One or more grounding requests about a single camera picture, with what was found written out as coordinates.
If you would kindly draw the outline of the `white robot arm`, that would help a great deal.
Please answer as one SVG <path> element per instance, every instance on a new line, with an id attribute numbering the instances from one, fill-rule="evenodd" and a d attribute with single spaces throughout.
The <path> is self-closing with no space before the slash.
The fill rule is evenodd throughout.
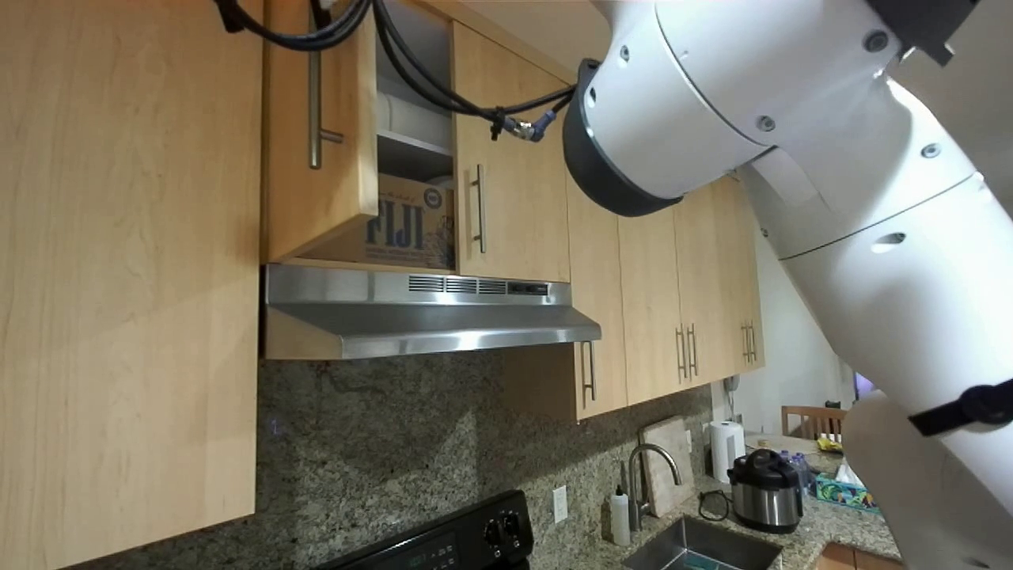
<path id="1" fill-rule="evenodd" d="M 913 570 L 1013 570 L 1013 220 L 893 68 L 977 0 L 591 0 L 565 155 L 654 216 L 738 168 L 837 355 L 877 393 L 845 460 Z"/>

